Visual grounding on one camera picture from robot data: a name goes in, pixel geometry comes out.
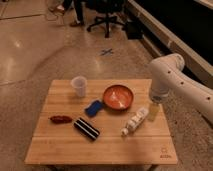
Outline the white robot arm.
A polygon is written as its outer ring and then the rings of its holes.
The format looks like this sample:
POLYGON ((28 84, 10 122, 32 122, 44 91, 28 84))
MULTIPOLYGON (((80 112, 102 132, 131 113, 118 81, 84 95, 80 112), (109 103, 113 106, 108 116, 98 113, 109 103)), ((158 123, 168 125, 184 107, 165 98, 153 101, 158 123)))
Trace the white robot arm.
POLYGON ((186 76, 184 58, 178 53, 158 57, 149 63, 152 82, 149 97, 161 103, 170 90, 191 102, 213 124, 213 90, 186 76))

